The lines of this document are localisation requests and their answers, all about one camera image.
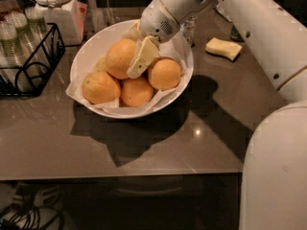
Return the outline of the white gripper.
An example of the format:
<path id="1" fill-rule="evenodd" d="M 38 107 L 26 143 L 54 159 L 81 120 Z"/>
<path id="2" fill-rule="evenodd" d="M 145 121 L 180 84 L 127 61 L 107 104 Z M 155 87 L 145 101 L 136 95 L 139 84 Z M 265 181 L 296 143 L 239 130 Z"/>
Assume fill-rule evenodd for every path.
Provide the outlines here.
<path id="1" fill-rule="evenodd" d="M 160 43 L 172 39 L 180 30 L 178 22 L 169 13 L 161 0 L 153 0 L 123 34 L 124 39 L 141 41 L 136 47 L 127 71 L 131 79 L 139 78 L 158 55 Z"/>

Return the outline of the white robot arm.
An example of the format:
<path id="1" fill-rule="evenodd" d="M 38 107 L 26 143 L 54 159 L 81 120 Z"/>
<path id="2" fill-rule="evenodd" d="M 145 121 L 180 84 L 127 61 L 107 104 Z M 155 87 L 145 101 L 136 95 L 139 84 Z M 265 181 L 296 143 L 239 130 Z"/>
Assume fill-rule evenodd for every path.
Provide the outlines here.
<path id="1" fill-rule="evenodd" d="M 128 31 L 139 77 L 160 43 L 210 0 L 153 0 Z M 273 0 L 216 0 L 287 105 L 254 131 L 243 167 L 240 230 L 307 230 L 307 29 Z"/>

